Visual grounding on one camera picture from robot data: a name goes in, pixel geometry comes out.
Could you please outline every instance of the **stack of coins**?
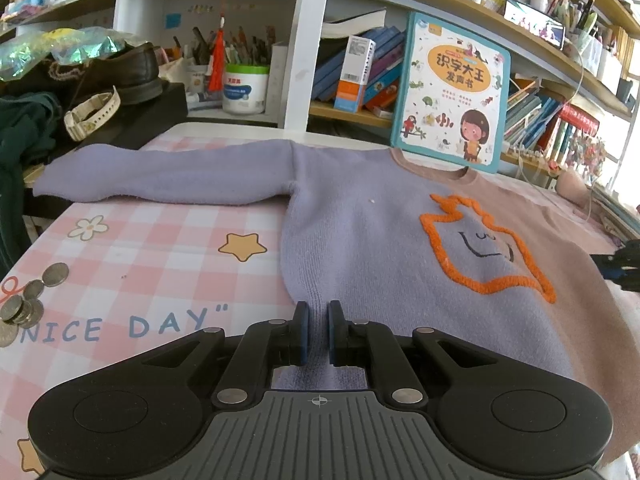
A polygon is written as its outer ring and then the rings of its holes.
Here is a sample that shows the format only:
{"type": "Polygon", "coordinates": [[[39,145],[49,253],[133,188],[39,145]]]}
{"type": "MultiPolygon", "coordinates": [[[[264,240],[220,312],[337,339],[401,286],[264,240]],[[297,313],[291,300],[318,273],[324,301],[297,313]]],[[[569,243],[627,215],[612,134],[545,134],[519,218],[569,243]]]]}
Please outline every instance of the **stack of coins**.
{"type": "Polygon", "coordinates": [[[44,306],[38,299],[45,286],[58,286],[69,275],[69,268],[64,263],[56,263],[47,267],[41,280],[27,283],[20,294],[7,298],[0,308],[0,348],[9,346],[18,336],[18,328],[36,326],[44,314],[44,306]]]}

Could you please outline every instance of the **white watch strap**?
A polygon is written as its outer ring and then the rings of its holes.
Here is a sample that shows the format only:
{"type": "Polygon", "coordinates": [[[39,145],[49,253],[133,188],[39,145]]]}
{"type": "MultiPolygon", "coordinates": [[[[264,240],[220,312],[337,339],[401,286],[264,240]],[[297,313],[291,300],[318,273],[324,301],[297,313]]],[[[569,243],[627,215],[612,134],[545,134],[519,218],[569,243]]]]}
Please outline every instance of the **white watch strap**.
{"type": "Polygon", "coordinates": [[[111,119],[118,108],[120,96],[116,87],[113,87],[113,93],[94,95],[65,114],[66,131],[73,140],[80,142],[111,119]]]}

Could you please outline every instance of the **white flower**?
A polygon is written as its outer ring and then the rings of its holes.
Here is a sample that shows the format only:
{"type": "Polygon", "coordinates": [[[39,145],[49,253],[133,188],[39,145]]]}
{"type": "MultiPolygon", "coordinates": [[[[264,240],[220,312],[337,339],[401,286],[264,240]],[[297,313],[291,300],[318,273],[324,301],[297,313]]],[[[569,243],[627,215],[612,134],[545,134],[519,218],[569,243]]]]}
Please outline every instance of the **white flower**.
{"type": "Polygon", "coordinates": [[[79,237],[83,242],[88,242],[94,237],[94,233],[103,233],[109,229],[107,224],[101,223],[103,219],[104,216],[102,215],[94,216],[91,220],[81,218],[76,222],[78,227],[72,229],[67,236],[69,238],[79,237]]]}

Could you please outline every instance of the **gray ribbed panel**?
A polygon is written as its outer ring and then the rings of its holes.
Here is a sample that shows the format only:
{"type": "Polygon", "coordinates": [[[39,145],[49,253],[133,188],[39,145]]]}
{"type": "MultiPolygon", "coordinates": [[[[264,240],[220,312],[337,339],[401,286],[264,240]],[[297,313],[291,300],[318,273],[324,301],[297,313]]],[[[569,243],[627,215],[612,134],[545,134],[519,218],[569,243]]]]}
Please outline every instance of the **gray ribbed panel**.
{"type": "MultiPolygon", "coordinates": [[[[140,480],[495,480],[451,453],[417,413],[372,392],[267,392],[222,413],[181,459],[140,480]]],[[[592,470],[568,480],[596,480],[592,470]]],[[[47,480],[63,480],[57,474],[47,480]]]]}

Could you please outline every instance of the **orange oval label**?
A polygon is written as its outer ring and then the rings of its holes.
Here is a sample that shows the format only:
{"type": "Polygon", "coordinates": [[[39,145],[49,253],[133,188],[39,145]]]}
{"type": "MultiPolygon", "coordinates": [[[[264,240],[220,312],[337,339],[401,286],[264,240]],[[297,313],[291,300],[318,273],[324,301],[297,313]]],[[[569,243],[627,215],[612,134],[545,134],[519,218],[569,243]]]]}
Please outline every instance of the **orange oval label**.
{"type": "Polygon", "coordinates": [[[445,83],[466,92],[482,92],[491,84],[487,65],[476,57],[481,56],[455,45],[438,45],[429,51],[427,62],[435,74],[445,83]]]}

